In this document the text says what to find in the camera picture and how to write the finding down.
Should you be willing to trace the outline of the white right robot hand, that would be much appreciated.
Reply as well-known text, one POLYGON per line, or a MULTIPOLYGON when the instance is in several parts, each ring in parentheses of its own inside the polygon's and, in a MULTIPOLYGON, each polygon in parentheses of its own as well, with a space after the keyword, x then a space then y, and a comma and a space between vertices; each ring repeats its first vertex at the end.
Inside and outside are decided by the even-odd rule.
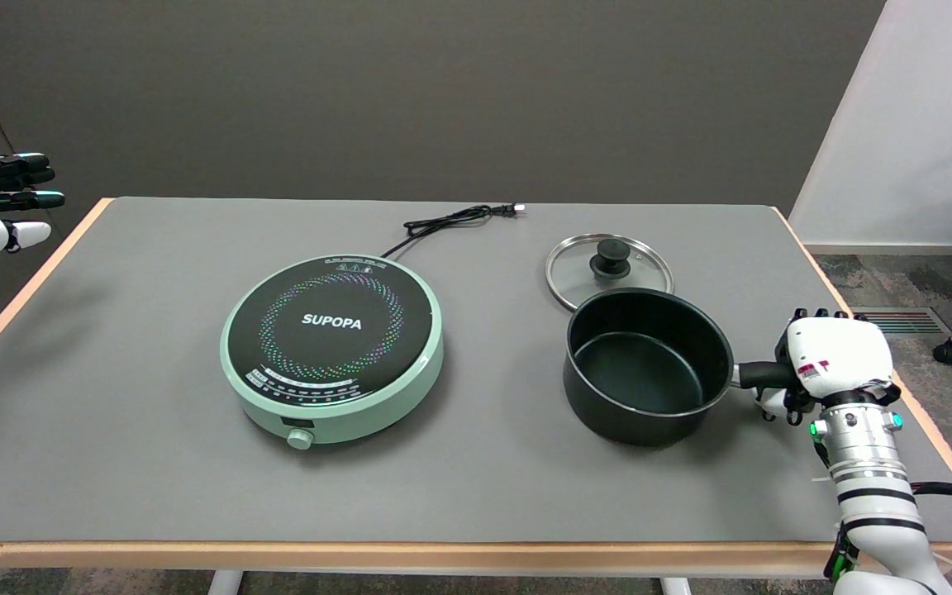
POLYGON ((781 417, 791 426, 800 426, 816 407, 847 402, 887 407, 902 396, 880 328, 864 317, 825 308, 813 313, 798 308, 773 360, 736 365, 732 382, 753 391, 765 421, 781 417))

